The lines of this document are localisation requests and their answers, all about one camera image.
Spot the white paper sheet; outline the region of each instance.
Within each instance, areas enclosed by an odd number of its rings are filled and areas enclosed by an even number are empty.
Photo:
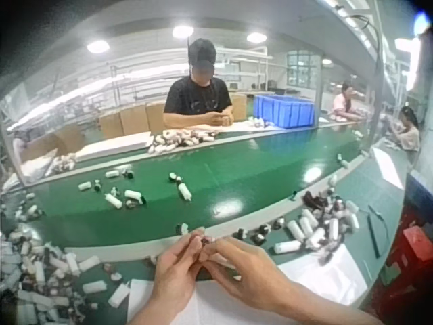
[[[374,156],[376,161],[379,164],[380,173],[382,174],[382,178],[392,185],[403,190],[403,185],[401,183],[400,177],[398,176],[395,165],[385,151],[380,150],[378,148],[373,148]]]
[[[320,266],[317,253],[311,253],[279,265],[293,281],[305,285],[329,300],[350,305],[366,290],[367,284],[346,246],[342,245],[332,260]],[[153,282],[133,280],[129,294],[128,321],[149,299]],[[173,322],[175,325],[259,325],[296,324],[293,320],[252,309],[230,297],[215,281],[201,281],[187,308]]]

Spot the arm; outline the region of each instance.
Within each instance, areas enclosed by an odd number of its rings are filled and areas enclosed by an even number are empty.
[[[216,254],[234,266],[241,280],[234,279],[224,267],[211,261]],[[199,261],[230,295],[250,307],[278,313],[306,325],[381,324],[361,310],[324,299],[290,281],[263,249],[234,238],[207,244]]]

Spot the cardboard box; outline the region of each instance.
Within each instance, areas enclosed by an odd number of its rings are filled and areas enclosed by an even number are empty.
[[[120,112],[120,119],[122,121],[123,133],[125,135],[149,131],[146,105],[140,105],[122,110]]]
[[[105,140],[122,137],[124,135],[120,113],[101,116],[99,118],[99,126],[101,127]]]
[[[235,122],[246,120],[246,95],[230,94]]]
[[[161,133],[165,130],[165,124],[163,119],[165,101],[152,102],[147,104],[147,121],[149,123],[149,130],[152,134]]]

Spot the black cap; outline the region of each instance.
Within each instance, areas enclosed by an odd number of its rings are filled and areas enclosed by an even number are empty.
[[[188,49],[188,62],[199,72],[213,72],[217,60],[214,44],[208,39],[196,39]]]

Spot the fluorescent light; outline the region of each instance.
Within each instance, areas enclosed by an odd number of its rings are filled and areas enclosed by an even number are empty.
[[[173,28],[173,37],[177,39],[186,39],[194,33],[194,28],[190,26],[176,26]]]
[[[108,45],[107,42],[100,39],[98,41],[94,41],[88,44],[87,49],[89,50],[90,53],[100,54],[103,52],[107,52],[110,49],[110,46]]]
[[[399,49],[400,51],[410,53],[411,47],[412,47],[412,40],[411,39],[396,39],[395,40],[395,47],[397,49]]]
[[[259,32],[252,32],[246,37],[246,40],[251,43],[262,43],[266,41],[267,36]]]

